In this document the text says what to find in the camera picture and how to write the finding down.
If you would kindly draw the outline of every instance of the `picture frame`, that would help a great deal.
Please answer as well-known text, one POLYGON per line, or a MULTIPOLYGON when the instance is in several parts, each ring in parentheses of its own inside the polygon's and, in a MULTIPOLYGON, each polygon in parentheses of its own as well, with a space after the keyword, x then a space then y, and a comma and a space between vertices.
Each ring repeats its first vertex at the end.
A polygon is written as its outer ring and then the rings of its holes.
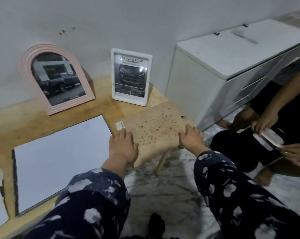
POLYGON ((61 47, 29 48, 21 58, 20 71, 48 115, 95 99, 80 63, 61 47))
POLYGON ((146 106, 150 85, 152 55, 111 49, 112 98, 146 106))

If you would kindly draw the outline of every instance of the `bare foot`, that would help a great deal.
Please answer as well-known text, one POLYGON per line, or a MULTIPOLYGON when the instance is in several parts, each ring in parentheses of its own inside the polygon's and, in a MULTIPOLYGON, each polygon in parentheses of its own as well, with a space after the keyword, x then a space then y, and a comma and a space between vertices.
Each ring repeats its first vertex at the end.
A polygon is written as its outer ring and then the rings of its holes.
POLYGON ((230 123, 224 119, 217 121, 216 125, 224 128, 224 129, 227 129, 227 130, 232 130, 232 131, 234 130, 234 128, 232 127, 232 123, 230 123))
POLYGON ((268 187, 271 184, 273 175, 274 173, 268 167, 265 167, 257 174, 254 180, 260 185, 268 187))

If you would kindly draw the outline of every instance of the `floral sleeve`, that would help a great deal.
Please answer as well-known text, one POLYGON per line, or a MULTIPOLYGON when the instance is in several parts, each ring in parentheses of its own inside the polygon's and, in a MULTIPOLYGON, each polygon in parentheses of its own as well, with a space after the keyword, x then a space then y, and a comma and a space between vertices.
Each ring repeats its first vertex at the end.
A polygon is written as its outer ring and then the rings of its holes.
POLYGON ((25 238, 119 238, 130 201, 120 176, 93 169, 73 177, 52 211, 25 238))
POLYGON ((219 152, 200 154, 194 178, 224 238, 300 238, 300 216, 219 152))

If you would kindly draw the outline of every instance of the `wooden table leg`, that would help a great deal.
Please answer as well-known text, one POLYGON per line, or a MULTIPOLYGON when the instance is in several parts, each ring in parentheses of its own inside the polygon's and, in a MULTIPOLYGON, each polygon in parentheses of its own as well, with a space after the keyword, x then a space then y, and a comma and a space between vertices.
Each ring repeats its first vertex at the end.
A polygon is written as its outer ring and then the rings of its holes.
POLYGON ((168 153, 169 150, 167 152, 165 152, 164 154, 162 154, 160 161, 158 163, 157 169, 155 171, 155 174, 158 175, 160 169, 162 168, 162 166, 164 165, 164 162, 166 161, 167 157, 168 157, 168 153))

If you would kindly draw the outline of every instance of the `white cabinet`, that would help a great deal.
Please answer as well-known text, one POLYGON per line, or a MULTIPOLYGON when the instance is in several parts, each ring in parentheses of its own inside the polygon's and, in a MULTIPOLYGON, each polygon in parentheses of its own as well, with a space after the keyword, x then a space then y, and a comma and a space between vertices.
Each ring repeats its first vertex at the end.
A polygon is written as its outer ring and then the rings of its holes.
POLYGON ((300 57, 300 29, 267 19, 177 43, 166 97, 204 130, 300 57))

